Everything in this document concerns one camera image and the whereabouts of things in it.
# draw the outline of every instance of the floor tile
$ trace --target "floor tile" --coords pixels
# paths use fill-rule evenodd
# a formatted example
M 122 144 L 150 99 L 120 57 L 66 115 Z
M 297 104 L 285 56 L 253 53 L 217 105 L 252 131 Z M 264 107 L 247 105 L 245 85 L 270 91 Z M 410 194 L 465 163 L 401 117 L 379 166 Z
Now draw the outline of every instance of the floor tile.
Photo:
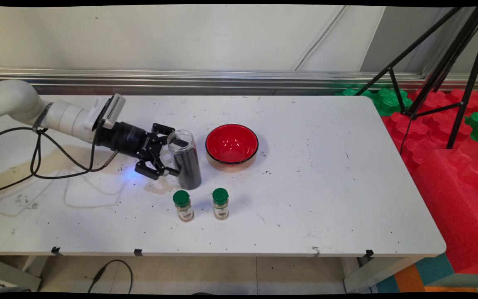
M 86 293 L 101 267 L 116 257 L 50 257 L 42 271 L 40 292 Z M 110 293 L 119 263 L 106 267 L 91 293 Z
M 122 257 L 134 274 L 132 294 L 256 295 L 254 257 Z M 120 265 L 112 293 L 127 293 L 130 274 Z
M 259 295 L 345 294 L 344 271 L 333 257 L 258 257 Z

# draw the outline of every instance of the jar label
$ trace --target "jar label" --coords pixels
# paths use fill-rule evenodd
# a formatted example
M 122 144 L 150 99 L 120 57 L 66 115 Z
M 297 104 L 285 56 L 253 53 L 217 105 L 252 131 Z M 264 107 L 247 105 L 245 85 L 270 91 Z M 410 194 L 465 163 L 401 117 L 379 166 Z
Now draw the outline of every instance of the jar label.
M 178 211 L 178 216 L 183 220 L 189 220 L 193 216 L 193 209 L 189 207 L 184 211 Z
M 218 218 L 226 218 L 228 217 L 228 207 L 226 208 L 214 208 L 215 216 Z

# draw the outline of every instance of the black cable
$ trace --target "black cable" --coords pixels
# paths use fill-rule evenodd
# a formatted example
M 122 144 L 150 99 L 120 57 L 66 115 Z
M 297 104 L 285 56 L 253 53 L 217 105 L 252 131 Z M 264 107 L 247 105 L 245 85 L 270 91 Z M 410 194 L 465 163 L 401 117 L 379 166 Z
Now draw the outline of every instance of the black cable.
M 8 129 L 8 130 L 4 130 L 2 132 L 0 132 L 0 136 L 5 134 L 5 133 L 8 133 L 8 132 L 12 132 L 12 131 L 17 131 L 17 130 L 32 130 L 30 127 L 14 127 L 12 129 Z M 36 155 L 36 152 L 38 152 L 38 165 L 36 166 L 36 169 L 34 170 L 34 172 L 32 171 L 31 174 L 29 174 L 28 176 L 26 176 L 25 178 L 22 178 L 21 180 L 18 180 L 18 181 L 15 181 L 11 184 L 8 184 L 4 187 L 1 187 L 0 188 L 0 191 L 3 190 L 3 189 L 7 189 L 8 187 L 12 187 L 16 184 L 19 184 L 25 180 L 28 180 L 30 178 L 32 178 L 36 172 L 38 172 L 38 170 L 40 169 L 40 162 L 41 162 L 41 151 L 40 151 L 40 138 L 41 138 L 41 133 L 40 132 L 44 132 L 47 131 L 47 129 L 44 129 L 44 130 L 41 130 L 41 131 L 38 131 L 38 140 L 36 141 L 36 147 L 34 148 L 34 155 L 33 157 Z
M 410 119 L 408 120 L 407 132 L 405 133 L 405 137 L 403 138 L 402 145 L 400 146 L 400 155 L 402 155 L 403 144 L 405 143 L 405 140 L 407 139 L 408 129 L 410 128 L 410 122 L 412 122 L 412 117 L 410 117 Z
M 90 288 L 88 289 L 88 293 L 91 292 L 91 288 L 93 288 L 93 286 L 95 285 L 96 282 L 99 281 L 99 279 L 101 278 L 102 274 L 104 273 L 104 271 L 106 270 L 106 266 L 108 266 L 110 263 L 112 262 L 121 262 L 121 263 L 124 263 L 125 266 L 129 269 L 129 272 L 130 272 L 130 287 L 129 287 L 129 292 L 128 294 L 130 294 L 130 292 L 132 291 L 132 281 L 133 281 L 133 274 L 132 274 L 132 269 L 130 268 L 130 266 L 125 263 L 125 261 L 122 261 L 122 260 L 111 260 L 109 261 L 108 263 L 106 263 L 106 265 L 104 265 L 101 269 L 99 269 L 99 272 L 97 272 L 97 274 L 95 274 L 95 277 L 93 277 L 93 281 L 91 282 L 91 285 L 90 285 Z
M 0 136 L 3 135 L 3 134 L 6 134 L 8 132 L 12 132 L 12 131 L 17 131 L 17 130 L 30 130 L 30 131 L 33 131 L 33 129 L 31 127 L 13 127 L 12 129 L 7 129 L 7 130 L 4 130 L 4 131 L 1 131 L 0 132 Z M 98 172 L 99 170 L 102 170 L 104 169 L 107 165 L 108 165 L 108 162 L 112 159 L 112 157 L 114 155 L 116 155 L 116 153 L 112 154 L 112 157 L 110 157 L 106 162 L 105 164 L 103 164 L 101 167 L 99 168 L 96 168 L 96 169 L 92 169 L 93 167 L 93 157 L 94 157 L 94 153 L 95 153 L 95 144 L 97 142 L 97 137 L 99 136 L 99 129 L 97 129 L 97 131 L 95 132 L 95 136 L 93 137 L 93 143 L 91 144 L 91 157 L 90 157 L 90 166 L 88 168 L 84 167 L 83 165 L 81 165 L 80 163 L 78 163 L 75 159 L 73 159 L 72 156 L 70 156 L 68 154 L 68 152 L 66 152 L 64 150 L 64 148 L 62 148 L 60 146 L 60 144 L 58 144 L 58 142 L 56 142 L 53 138 L 51 138 L 51 136 L 47 135 L 45 132 L 47 131 L 47 129 L 42 129 L 42 130 L 38 130 L 37 131 L 37 134 L 38 134 L 38 140 L 36 142 L 36 146 L 34 148 L 34 153 L 32 155 L 32 160 L 31 160 L 31 165 L 30 165 L 30 172 L 31 174 L 26 176 L 25 178 L 22 178 L 21 180 L 18 180 L 16 182 L 13 182 L 11 184 L 8 184 L 4 187 L 0 187 L 0 191 L 3 190 L 3 189 L 7 189 L 8 187 L 12 187 L 16 184 L 19 184 L 25 180 L 28 180 L 30 178 L 32 178 L 33 176 L 36 176 L 38 178 L 42 178 L 42 179 L 63 179 L 63 178 L 71 178 L 73 176 L 80 176 L 82 174 L 87 174 L 88 172 Z M 78 167 L 84 169 L 85 171 L 84 172 L 78 172 L 77 174 L 68 174 L 66 176 L 41 176 L 39 174 L 37 174 L 38 170 L 40 169 L 40 163 L 41 163 L 41 136 L 45 136 L 46 138 L 48 138 L 53 144 L 55 144 L 56 147 L 59 148 L 59 150 L 62 151 L 62 153 L 68 157 L 68 159 L 70 159 L 73 163 L 75 163 L 75 165 L 77 165 Z M 33 170 L 34 168 L 34 162 L 36 160 L 36 154 L 38 154 L 38 164 L 36 166 L 36 168 Z

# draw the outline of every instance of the dark cylinder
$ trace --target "dark cylinder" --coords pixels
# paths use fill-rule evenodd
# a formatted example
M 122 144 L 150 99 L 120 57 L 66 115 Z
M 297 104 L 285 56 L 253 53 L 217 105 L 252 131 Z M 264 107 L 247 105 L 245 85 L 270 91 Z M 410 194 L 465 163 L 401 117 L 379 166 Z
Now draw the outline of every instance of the dark cylinder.
M 193 135 L 186 130 L 174 131 L 167 137 L 167 147 L 173 155 L 175 168 L 180 170 L 180 186 L 187 190 L 200 186 L 202 177 Z

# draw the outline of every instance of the tripod stand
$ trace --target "tripod stand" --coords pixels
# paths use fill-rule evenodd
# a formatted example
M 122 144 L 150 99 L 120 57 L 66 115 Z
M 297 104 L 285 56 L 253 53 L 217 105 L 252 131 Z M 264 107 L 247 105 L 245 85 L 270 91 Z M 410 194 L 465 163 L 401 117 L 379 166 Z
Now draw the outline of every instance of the tripod stand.
M 423 115 L 428 115 L 444 110 L 448 110 L 451 108 L 459 107 L 457 116 L 455 118 L 455 122 L 453 124 L 453 129 L 451 130 L 451 134 L 449 136 L 449 140 L 447 143 L 446 148 L 452 149 L 453 145 L 455 144 L 455 139 L 457 138 L 458 130 L 461 126 L 462 117 L 464 112 L 466 111 L 466 107 L 468 104 L 468 100 L 470 99 L 471 92 L 473 90 L 473 85 L 475 85 L 475 80 L 478 75 L 478 52 L 473 63 L 473 67 L 468 78 L 468 82 L 466 84 L 466 89 L 464 91 L 462 100 L 459 103 L 451 104 L 448 106 L 436 108 L 433 110 L 429 110 L 423 113 L 417 113 L 419 108 L 422 106 L 423 102 L 427 98 L 427 95 L 430 93 L 431 89 L 434 91 L 438 91 L 440 86 L 442 85 L 443 81 L 446 79 L 447 74 L 453 67 L 453 64 L 465 49 L 466 45 L 470 42 L 472 37 L 478 30 L 478 6 L 473 10 L 470 17 L 466 21 L 466 23 L 461 28 L 460 32 L 457 34 L 455 40 L 453 40 L 452 44 L 447 49 L 444 57 L 438 62 L 437 66 L 434 68 L 433 72 L 427 78 L 427 81 L 422 87 L 417 98 L 414 100 L 412 106 L 409 109 L 406 109 L 402 97 L 400 95 L 400 88 L 398 87 L 398 83 L 396 81 L 396 76 L 392 70 L 398 62 L 400 62 L 405 56 L 408 55 L 411 51 L 413 51 L 421 42 L 423 42 L 426 38 L 428 38 L 436 29 L 440 28 L 448 19 L 450 19 L 457 11 L 459 11 L 461 7 L 454 7 L 448 13 L 446 13 L 438 22 L 432 25 L 422 36 L 420 36 L 412 45 L 410 45 L 407 49 L 405 49 L 399 56 L 397 56 L 392 62 L 387 64 L 383 70 L 381 70 L 370 82 L 368 82 L 361 90 L 359 90 L 355 95 L 361 95 L 364 91 L 366 91 L 370 86 L 372 86 L 377 80 L 379 80 L 384 74 L 389 72 L 390 78 L 392 79 L 394 90 L 396 91 L 396 96 L 398 98 L 398 102 L 400 103 L 400 113 L 410 117 L 409 124 L 407 127 L 407 133 L 405 134 L 405 138 L 407 137 L 408 131 L 410 129 L 410 122 L 413 119 L 421 117 Z M 400 149 L 400 154 L 403 150 L 403 142 Z

